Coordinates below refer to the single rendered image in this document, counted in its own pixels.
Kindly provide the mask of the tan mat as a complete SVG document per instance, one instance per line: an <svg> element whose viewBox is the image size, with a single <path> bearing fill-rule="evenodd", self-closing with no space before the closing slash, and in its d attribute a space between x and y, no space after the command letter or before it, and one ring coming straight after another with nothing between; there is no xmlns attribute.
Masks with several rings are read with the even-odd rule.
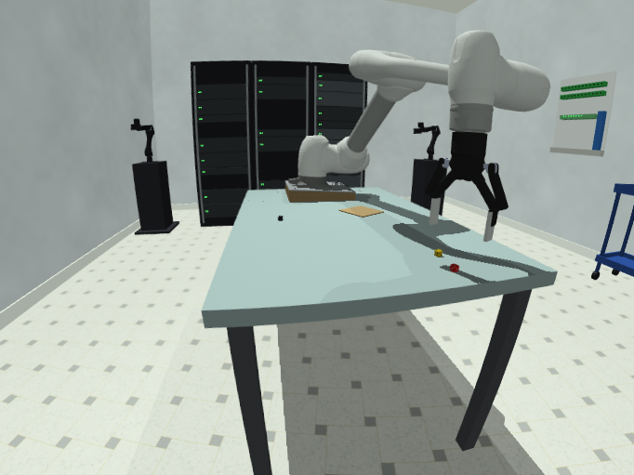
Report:
<svg viewBox="0 0 634 475"><path fill-rule="evenodd" d="M365 206L354 206L350 208L340 209L339 211L352 214L361 218L372 216L375 214L384 213L384 211L376 210Z"/></svg>

